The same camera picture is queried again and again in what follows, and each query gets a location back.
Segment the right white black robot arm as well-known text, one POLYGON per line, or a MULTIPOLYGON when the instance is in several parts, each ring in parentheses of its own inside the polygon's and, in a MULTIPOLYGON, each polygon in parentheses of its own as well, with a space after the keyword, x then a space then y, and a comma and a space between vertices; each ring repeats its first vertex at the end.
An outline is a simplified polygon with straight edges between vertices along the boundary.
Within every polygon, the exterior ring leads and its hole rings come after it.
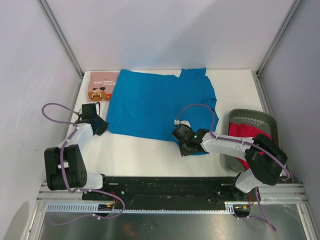
POLYGON ((183 157, 196 154, 218 153, 245 161, 249 169, 240 173, 230 188, 231 196, 242 201, 249 192, 260 186, 276 185, 285 167, 287 155, 266 135, 235 137, 216 134, 207 129, 194 132, 187 121, 176 120, 172 136, 177 140, 183 157))

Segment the blue t shirt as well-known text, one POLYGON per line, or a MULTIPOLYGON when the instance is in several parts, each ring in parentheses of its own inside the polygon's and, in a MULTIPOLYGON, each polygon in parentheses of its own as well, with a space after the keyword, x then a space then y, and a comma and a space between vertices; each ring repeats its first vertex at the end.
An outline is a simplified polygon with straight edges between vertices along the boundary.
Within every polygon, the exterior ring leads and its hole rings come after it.
POLYGON ((206 68, 182 69, 179 76, 121 70, 106 121, 112 134, 174 142, 174 120, 193 131, 215 131, 217 97, 206 68))

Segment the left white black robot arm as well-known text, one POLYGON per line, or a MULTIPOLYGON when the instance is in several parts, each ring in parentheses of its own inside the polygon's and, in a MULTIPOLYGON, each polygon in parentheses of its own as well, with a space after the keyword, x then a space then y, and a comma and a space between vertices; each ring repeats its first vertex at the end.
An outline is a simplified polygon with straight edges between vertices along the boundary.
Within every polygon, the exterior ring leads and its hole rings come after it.
POLYGON ((57 146, 44 151, 46 183, 51 191, 90 191, 100 200, 110 196, 111 188, 103 183, 103 175, 88 172, 82 156, 82 149, 93 136, 101 136, 108 129, 108 123, 100 117, 100 104, 86 103, 79 112, 62 104, 45 104, 41 112, 48 120, 72 126, 71 133, 57 146), (59 106, 77 115, 74 122, 60 121, 45 113, 48 106, 59 106))

